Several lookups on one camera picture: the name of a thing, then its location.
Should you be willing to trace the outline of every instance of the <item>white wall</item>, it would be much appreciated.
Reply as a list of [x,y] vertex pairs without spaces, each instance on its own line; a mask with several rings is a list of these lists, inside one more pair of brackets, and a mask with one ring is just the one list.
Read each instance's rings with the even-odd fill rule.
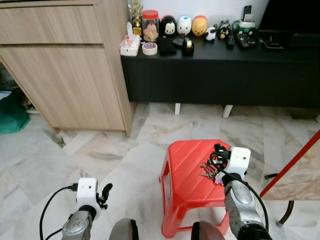
[[192,19],[197,15],[208,18],[208,25],[220,23],[221,20],[241,19],[244,7],[252,5],[257,27],[265,12],[269,0],[141,0],[143,10],[157,10],[159,18],[172,15],[176,19],[181,15],[189,15]]

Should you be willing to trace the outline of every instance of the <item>figurine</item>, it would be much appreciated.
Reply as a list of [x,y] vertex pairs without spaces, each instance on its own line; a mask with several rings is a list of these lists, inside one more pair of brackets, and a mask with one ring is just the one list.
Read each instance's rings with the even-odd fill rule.
[[165,16],[160,24],[161,34],[163,36],[171,37],[176,32],[176,20],[173,16]]
[[180,16],[176,23],[176,31],[180,36],[184,37],[188,35],[191,31],[192,21],[191,17],[187,15]]
[[229,20],[226,21],[221,21],[220,28],[219,28],[219,34],[220,34],[220,39],[224,39],[227,37],[231,32],[231,27],[229,24]]
[[208,20],[205,16],[196,16],[192,23],[192,32],[195,36],[205,34],[207,29]]
[[148,24],[146,29],[143,30],[143,38],[147,42],[155,42],[158,38],[159,33],[157,31],[157,27],[154,24]]
[[216,40],[216,29],[217,29],[217,25],[213,25],[211,27],[209,27],[206,31],[205,31],[205,39],[210,41],[211,43],[215,43]]

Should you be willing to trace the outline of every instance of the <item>cabinet drawer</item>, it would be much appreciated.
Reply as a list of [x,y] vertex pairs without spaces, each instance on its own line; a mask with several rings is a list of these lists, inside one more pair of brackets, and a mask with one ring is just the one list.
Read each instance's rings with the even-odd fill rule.
[[102,44],[92,5],[0,9],[0,44]]
[[16,81],[54,128],[125,130],[102,47],[0,48]]

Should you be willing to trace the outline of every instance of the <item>yellow figurine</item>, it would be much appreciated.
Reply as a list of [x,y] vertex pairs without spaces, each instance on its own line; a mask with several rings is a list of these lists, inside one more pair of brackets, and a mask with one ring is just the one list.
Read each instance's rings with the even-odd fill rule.
[[195,36],[201,36],[205,34],[207,30],[208,20],[205,16],[196,16],[192,22],[192,32]]

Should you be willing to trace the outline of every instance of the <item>power cord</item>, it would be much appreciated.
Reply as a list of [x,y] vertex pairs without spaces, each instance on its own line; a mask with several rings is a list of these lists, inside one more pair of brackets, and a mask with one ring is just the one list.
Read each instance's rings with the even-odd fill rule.
[[62,228],[60,228],[59,230],[57,230],[57,231],[55,231],[55,232],[51,233],[49,236],[47,236],[47,237],[46,237],[46,239],[45,239],[45,240],[49,240],[49,238],[51,238],[53,235],[56,235],[57,233],[59,233],[59,232],[61,232],[61,231],[62,231]]
[[240,183],[242,183],[243,185],[245,185],[255,195],[255,197],[258,199],[258,201],[261,204],[261,207],[263,209],[264,218],[265,218],[265,229],[267,230],[267,232],[269,232],[269,218],[268,218],[267,209],[266,209],[266,206],[265,206],[264,202],[262,201],[261,197],[256,193],[256,191],[247,182],[243,181],[242,179],[236,178],[235,176],[233,176],[229,172],[226,172],[225,170],[221,169],[217,164],[213,163],[212,160],[209,161],[209,164],[213,165],[218,171],[224,173],[225,175],[228,175],[229,177],[233,178],[234,180],[237,180]]
[[[60,188],[58,191],[56,191],[48,200],[48,202],[46,203],[46,205],[44,206],[44,209],[42,211],[42,214],[41,214],[41,217],[40,217],[40,224],[39,224],[39,234],[40,234],[40,240],[44,240],[44,234],[43,234],[43,229],[42,229],[42,225],[43,225],[43,221],[44,221],[44,216],[45,216],[45,212],[50,204],[50,202],[52,201],[52,199],[61,191],[63,190],[66,190],[66,189],[70,189],[72,190],[73,192],[76,192],[78,190],[78,183],[74,183],[70,186],[65,186],[65,187],[62,187]],[[53,233],[51,233],[45,240],[48,240],[49,238],[51,238],[53,235],[59,233],[60,231],[62,230],[59,229]]]

